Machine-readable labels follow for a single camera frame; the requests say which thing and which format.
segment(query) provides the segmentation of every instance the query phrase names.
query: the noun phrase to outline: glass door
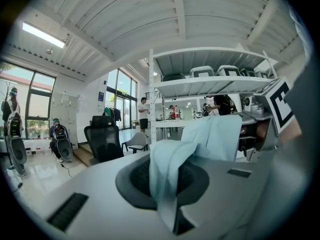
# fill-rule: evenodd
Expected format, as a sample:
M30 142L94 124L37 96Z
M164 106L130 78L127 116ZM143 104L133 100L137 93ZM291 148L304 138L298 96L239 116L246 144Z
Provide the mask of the glass door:
M130 100L124 99L124 128L130 128Z
M121 121L116 121L116 125L119 127L119 129L124 128L124 99L121 97L116 97L116 105L117 109L120 111L121 115Z

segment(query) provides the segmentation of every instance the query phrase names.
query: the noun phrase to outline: wooden step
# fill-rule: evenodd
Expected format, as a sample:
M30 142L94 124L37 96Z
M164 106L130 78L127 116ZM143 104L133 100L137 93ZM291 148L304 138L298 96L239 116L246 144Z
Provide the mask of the wooden step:
M73 150L73 154L86 166L89 167L90 159L94 158L91 152L84 150L83 148L77 148Z
M89 146L88 143L86 143L86 144L80 144L79 146L80 146L80 149L83 149L84 151L87 151L87 152L89 152L89 153L92 154L91 148L90 148L90 146Z

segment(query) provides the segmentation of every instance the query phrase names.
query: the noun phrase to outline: white chair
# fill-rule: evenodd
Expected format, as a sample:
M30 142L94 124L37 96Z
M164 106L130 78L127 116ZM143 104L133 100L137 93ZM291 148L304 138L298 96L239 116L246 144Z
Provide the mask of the white chair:
M146 151L148 150L148 141L146 134L143 132L137 132L131 139L121 144L122 150L125 149L128 151L129 149L133 150L133 153L137 153L137 150Z

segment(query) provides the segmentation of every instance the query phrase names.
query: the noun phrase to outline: window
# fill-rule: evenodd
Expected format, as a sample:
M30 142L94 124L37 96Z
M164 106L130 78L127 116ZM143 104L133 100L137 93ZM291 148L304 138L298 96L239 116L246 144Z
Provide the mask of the window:
M50 97L32 93L30 95L28 116L47 118L49 111L49 100Z
M54 78L36 73L34 75L31 88L38 91L52 93L54 84L55 84Z
M49 121L27 120L27 135L30 139L49 138Z
M115 94L110 92L110 91L106 91L105 92L105 105L107 107L114 107L115 106Z
M129 129L132 121L137 120L137 82L116 69L109 73L105 106L120 111L121 121L116 121L119 129Z
M117 74L118 69L115 69L108 74L108 81L106 83L107 86L116 89Z
M0 62L0 95L3 99L12 87L17 89L17 100L20 106L20 115L23 128L25 128L26 103L28 90L34 75L33 71L20 68L9 63ZM0 118L0 137L4 136L4 121ZM26 131L22 131L22 137L26 137Z
M137 82L132 80L132 83L131 83L131 96L134 97L134 98L137 97L136 89L137 89Z
M117 91L121 91L123 94L130 95L130 83L131 83L131 78L126 76L121 71L119 71L117 85L116 85Z
M55 78L0 61L0 91L3 99L9 89L17 88L17 101L22 120L22 137L49 137L50 99ZM4 122L0 119L0 138Z

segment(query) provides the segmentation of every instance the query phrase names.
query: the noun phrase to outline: cable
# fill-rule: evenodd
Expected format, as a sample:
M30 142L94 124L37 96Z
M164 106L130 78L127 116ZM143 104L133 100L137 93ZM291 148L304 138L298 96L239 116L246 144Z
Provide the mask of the cable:
M69 176L72 178L72 176L70 175L70 170L69 170L69 168L68 168L68 167L65 167L62 163L60 163L60 165L61 165L62 168L65 168L65 169L68 170L68 174L69 174Z
M15 193L18 189L20 189L22 187L22 182L20 182L19 184L18 184L18 187L15 189L15 191L13 191L12 193Z

